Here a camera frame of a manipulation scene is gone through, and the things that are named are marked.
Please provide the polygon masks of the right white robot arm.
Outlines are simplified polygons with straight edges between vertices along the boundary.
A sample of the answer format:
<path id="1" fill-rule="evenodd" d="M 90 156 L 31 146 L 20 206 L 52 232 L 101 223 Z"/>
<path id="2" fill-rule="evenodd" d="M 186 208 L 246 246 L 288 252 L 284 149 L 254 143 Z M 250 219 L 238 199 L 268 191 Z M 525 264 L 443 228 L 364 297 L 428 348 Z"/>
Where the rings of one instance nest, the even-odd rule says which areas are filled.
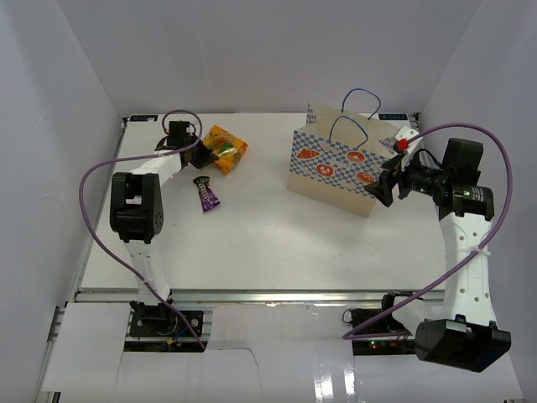
<path id="1" fill-rule="evenodd" d="M 492 232 L 493 192 L 478 185 L 483 146 L 450 139 L 442 161 L 423 165 L 414 148 L 383 163 L 378 180 L 365 187 L 386 207 L 399 190 L 405 198 L 415 191 L 430 196 L 446 251 L 444 300 L 434 313 L 418 294 L 388 293 L 378 314 L 388 334 L 404 330 L 414 338 L 421 361 L 481 373 L 506 354 L 511 334 L 499 329 L 488 284 L 488 252 L 484 241 Z"/>

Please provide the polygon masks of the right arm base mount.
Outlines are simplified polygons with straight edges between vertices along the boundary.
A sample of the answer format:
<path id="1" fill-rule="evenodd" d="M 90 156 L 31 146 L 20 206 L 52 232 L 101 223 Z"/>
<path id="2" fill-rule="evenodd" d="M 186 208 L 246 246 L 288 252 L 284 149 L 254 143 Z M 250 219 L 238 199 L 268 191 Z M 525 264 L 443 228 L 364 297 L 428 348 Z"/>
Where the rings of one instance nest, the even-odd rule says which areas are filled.
<path id="1" fill-rule="evenodd" d="M 347 308 L 341 316 L 343 323 L 349 327 L 356 327 L 362 322 L 379 314 L 379 309 Z M 403 325 L 392 317 L 384 317 L 359 334 L 366 338 L 352 340 L 352 352 L 359 356 L 392 356 L 414 355 L 414 337 L 406 334 Z"/>

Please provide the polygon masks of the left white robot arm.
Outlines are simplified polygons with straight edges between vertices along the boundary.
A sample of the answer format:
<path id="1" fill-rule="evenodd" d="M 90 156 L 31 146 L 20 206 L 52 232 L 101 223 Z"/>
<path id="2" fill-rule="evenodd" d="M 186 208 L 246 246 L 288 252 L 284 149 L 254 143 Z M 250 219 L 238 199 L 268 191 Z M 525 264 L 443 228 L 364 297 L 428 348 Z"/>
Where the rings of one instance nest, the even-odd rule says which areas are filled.
<path id="1" fill-rule="evenodd" d="M 138 297 L 131 307 L 160 335 L 173 332 L 177 314 L 165 304 L 171 290 L 154 239 L 164 227 L 161 188 L 187 165 L 201 169 L 216 156 L 199 140 L 196 127 L 171 121 L 154 154 L 138 168 L 112 176 L 110 226 L 123 241 L 137 272 Z"/>

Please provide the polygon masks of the orange mango gummy bag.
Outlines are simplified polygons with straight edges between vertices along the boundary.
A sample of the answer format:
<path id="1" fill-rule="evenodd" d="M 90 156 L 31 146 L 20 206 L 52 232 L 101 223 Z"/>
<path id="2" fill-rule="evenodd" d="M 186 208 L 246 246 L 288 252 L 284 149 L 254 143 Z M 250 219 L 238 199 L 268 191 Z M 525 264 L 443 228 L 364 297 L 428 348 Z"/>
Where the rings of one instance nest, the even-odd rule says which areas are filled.
<path id="1" fill-rule="evenodd" d="M 203 144 L 216 156 L 215 165 L 228 175 L 248 151 L 248 144 L 225 129 L 213 125 Z"/>

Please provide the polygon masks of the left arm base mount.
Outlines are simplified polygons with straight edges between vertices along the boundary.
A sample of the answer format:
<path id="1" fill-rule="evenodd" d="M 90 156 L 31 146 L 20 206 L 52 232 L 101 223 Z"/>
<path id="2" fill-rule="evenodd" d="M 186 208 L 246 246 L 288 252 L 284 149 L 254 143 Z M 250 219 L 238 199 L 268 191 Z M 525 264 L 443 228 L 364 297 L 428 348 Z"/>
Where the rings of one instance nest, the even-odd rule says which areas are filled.
<path id="1" fill-rule="evenodd" d="M 190 324 L 195 334 L 201 337 L 204 312 L 203 311 L 182 311 L 185 319 Z M 128 329 L 128 336 L 131 338 L 168 338 L 179 340 L 180 338 L 191 337 L 192 332 L 187 328 L 185 322 L 172 314 L 171 318 L 143 319 L 138 312 L 133 311 Z"/>

